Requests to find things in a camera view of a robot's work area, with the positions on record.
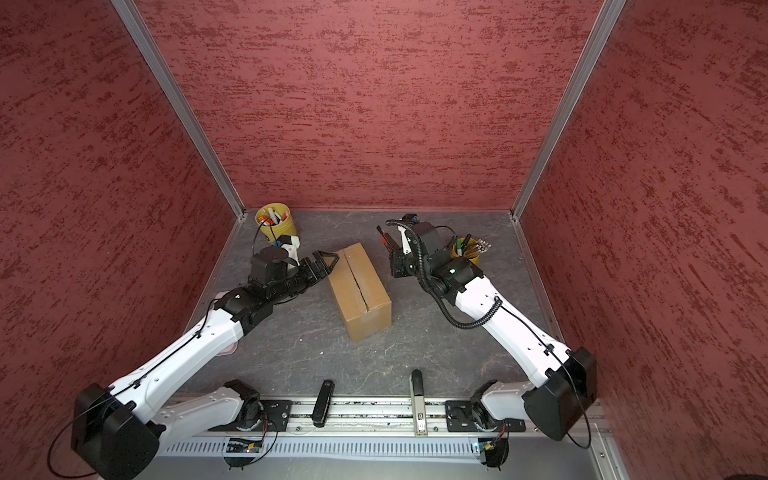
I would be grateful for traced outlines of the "brown cardboard express box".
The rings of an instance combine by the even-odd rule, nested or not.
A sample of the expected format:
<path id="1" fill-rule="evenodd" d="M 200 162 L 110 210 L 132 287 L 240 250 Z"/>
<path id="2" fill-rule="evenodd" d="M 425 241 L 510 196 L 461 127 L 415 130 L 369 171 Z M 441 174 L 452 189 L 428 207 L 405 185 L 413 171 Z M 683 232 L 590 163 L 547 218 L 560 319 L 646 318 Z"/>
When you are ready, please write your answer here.
<path id="1" fill-rule="evenodd" d="M 347 335 L 358 343 L 391 327 L 392 301 L 361 243 L 337 254 L 329 280 Z"/>

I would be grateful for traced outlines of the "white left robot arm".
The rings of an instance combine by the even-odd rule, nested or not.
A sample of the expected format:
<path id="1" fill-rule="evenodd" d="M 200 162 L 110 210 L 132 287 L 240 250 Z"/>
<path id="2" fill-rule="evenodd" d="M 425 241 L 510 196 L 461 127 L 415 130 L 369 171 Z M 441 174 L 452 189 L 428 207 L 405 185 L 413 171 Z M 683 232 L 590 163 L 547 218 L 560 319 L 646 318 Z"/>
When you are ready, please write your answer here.
<path id="1" fill-rule="evenodd" d="M 167 401 L 193 375 L 336 267 L 336 253 L 297 259 L 287 246 L 251 258 L 245 285 L 212 300 L 205 316 L 161 353 L 108 387 L 92 384 L 76 400 L 71 448 L 103 479 L 133 479 L 157 453 L 213 427 L 265 431 L 261 395 L 240 380 L 176 406 Z"/>

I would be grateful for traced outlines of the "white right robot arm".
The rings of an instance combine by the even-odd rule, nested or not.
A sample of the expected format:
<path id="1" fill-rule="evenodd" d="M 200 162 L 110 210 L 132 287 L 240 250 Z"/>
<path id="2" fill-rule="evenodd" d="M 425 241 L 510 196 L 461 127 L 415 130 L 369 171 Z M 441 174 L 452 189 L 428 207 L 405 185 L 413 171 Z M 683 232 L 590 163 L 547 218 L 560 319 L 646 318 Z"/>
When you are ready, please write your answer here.
<path id="1" fill-rule="evenodd" d="M 548 438 L 560 441 L 587 418 L 597 398 L 597 361 L 585 348 L 571 349 L 508 301 L 489 277 L 436 226 L 414 214 L 389 219 L 401 238 L 384 233 L 391 274 L 413 277 L 459 330 L 486 330 L 518 364 L 525 381 L 491 380 L 470 399 L 473 423 L 494 431 L 506 420 L 529 421 Z"/>

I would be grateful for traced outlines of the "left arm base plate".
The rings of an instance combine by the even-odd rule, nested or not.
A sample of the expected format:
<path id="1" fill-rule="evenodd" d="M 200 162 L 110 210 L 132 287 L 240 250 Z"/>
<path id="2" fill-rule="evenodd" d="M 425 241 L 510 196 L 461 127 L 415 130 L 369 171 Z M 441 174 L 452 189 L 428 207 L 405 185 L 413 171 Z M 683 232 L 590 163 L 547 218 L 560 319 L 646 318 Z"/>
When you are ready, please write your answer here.
<path id="1" fill-rule="evenodd" d="M 291 417 L 291 409 L 294 402 L 288 399 L 261 400 L 261 407 L 257 422 L 252 428 L 244 429 L 238 427 L 236 421 L 229 424 L 215 426 L 209 429 L 209 432 L 235 432 L 240 434 L 256 434 L 267 428 L 268 432 L 283 433 L 288 428 L 288 422 Z"/>

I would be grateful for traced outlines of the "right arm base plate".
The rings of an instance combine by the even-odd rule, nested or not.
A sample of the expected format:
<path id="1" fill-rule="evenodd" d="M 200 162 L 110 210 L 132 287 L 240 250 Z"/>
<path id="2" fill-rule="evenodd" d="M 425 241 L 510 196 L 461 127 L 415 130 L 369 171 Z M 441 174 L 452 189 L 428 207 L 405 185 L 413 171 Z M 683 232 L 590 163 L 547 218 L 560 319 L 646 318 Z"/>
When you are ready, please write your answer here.
<path id="1" fill-rule="evenodd" d="M 448 400 L 445 406 L 447 429 L 451 433 L 522 433 L 526 424 L 519 419 L 497 420 L 479 402 Z"/>

